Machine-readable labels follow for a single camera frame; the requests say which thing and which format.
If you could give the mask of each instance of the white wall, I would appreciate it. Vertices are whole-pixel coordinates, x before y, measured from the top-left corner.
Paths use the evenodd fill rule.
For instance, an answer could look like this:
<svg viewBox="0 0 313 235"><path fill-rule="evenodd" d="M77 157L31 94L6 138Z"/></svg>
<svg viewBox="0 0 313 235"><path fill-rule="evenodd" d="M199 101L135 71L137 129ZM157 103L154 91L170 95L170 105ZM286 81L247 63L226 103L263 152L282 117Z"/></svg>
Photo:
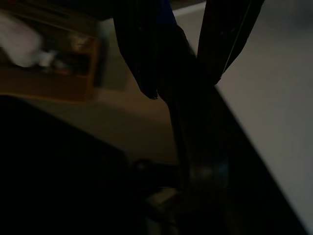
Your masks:
<svg viewBox="0 0 313 235"><path fill-rule="evenodd" d="M195 50L202 17L177 17ZM313 234L313 0L267 0L218 89Z"/></svg>

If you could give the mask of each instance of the wooden furniture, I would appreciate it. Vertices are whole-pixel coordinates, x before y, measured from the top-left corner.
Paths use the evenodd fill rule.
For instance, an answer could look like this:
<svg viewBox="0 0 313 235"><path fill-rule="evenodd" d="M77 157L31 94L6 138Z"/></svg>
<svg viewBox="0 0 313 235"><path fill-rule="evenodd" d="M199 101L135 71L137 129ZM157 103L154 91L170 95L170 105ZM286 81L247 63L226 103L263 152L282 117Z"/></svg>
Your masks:
<svg viewBox="0 0 313 235"><path fill-rule="evenodd" d="M0 11L20 18L31 27L40 29L54 38L58 46L71 53L70 45L64 45L70 32L90 36L83 50L74 52L90 57L86 75L66 75L62 72L45 74L8 65L0 65L0 94L25 98L80 103L89 101L93 94L93 80L98 62L99 41L96 38L98 20L89 16L35 1L11 4L0 0Z"/></svg>

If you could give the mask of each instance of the blue fabric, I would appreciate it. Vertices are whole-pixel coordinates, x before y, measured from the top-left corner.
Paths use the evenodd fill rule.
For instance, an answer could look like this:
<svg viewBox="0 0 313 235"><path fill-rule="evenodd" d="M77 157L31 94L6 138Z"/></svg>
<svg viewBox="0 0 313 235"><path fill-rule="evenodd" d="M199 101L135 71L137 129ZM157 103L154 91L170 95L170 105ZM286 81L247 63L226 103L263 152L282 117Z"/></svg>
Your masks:
<svg viewBox="0 0 313 235"><path fill-rule="evenodd" d="M158 14L156 21L159 24L177 24L170 0L158 0Z"/></svg>

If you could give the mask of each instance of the dark fabric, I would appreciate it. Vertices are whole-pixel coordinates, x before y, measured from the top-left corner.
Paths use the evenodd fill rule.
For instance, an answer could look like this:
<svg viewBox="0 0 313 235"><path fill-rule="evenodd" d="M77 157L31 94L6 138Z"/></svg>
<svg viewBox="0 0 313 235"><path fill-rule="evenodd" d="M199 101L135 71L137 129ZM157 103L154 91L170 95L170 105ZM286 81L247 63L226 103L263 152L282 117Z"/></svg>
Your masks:
<svg viewBox="0 0 313 235"><path fill-rule="evenodd" d="M2 229L146 234L118 149L0 96Z"/></svg>

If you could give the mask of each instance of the white plastic bag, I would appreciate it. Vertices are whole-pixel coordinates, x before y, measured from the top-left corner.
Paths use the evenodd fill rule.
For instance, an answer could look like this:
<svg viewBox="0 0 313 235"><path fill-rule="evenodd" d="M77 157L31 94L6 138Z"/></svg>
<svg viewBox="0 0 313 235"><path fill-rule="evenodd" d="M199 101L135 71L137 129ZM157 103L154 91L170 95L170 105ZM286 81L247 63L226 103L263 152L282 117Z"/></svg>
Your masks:
<svg viewBox="0 0 313 235"><path fill-rule="evenodd" d="M38 63L42 42L41 36L22 21L0 13L0 47L12 63L21 67Z"/></svg>

